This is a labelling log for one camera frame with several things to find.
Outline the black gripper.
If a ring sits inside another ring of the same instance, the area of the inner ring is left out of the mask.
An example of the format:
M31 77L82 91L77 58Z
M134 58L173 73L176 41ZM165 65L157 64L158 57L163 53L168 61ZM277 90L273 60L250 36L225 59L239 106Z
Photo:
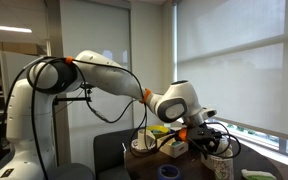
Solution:
M187 130L186 139L198 148L204 148L207 151L216 151L219 141L222 138L220 132L207 126L193 127Z

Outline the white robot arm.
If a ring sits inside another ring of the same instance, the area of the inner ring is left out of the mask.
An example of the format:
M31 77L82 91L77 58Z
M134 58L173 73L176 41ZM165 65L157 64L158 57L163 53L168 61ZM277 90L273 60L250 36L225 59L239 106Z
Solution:
M14 156L0 169L0 180L46 180L55 152L51 144L54 98L83 84L113 95L131 97L148 107L161 121L180 118L195 127L216 114L199 104L187 81L172 83L160 95L141 86L137 77L107 57L85 50L75 58L40 57L22 68L27 76L15 78L6 100L6 138Z

